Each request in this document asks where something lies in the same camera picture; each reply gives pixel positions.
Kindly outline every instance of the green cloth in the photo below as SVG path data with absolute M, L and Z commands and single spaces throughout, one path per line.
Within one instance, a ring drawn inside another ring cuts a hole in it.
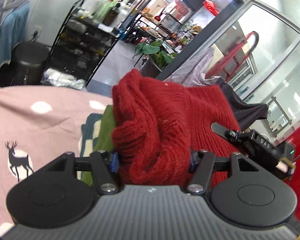
M 109 105 L 106 107 L 103 116 L 101 118 L 100 132 L 99 132 L 98 141 L 94 148 L 94 151 L 98 151 L 98 150 L 111 151 L 113 149 L 111 134 L 115 127 L 116 124 L 113 116 L 113 107 Z M 93 186 L 91 172 L 89 171 L 84 172 L 81 180 L 87 183 L 89 186 Z

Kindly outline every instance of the plant pot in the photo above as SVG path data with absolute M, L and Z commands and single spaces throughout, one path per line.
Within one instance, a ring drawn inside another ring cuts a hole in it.
M 151 56 L 148 57 L 146 63 L 144 63 L 143 67 L 140 70 L 140 73 L 143 77 L 152 78 L 156 78 L 161 72 L 162 70 L 157 67 Z

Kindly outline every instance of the black shelf rack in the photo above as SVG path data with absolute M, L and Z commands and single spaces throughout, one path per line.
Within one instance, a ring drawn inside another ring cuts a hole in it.
M 119 40 L 113 32 L 107 32 L 90 18 L 77 17 L 84 0 L 78 0 L 69 10 L 51 47 L 46 68 L 71 74 L 89 84 L 112 48 Z M 84 33 L 70 29 L 69 20 L 86 26 Z

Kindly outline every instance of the deer antlers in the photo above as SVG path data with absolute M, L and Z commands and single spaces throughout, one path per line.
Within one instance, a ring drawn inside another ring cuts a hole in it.
M 7 141 L 7 142 L 6 142 L 6 147 L 7 147 L 8 149 L 10 149 L 9 144 L 10 144 L 10 141 Z M 16 147 L 16 146 L 18 145 L 17 141 L 12 141 L 11 144 L 12 144 L 12 145 L 11 145 L 11 148 L 14 148 L 14 147 Z

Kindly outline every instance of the potted plant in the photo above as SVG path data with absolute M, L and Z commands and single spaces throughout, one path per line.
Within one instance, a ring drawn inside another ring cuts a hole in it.
M 140 70 L 142 76 L 156 78 L 177 55 L 176 52 L 168 54 L 165 51 L 160 51 L 161 43 L 162 39 L 157 39 L 150 44 L 146 44 L 144 41 L 136 46 L 136 55 L 145 54 L 148 56 L 148 60 Z

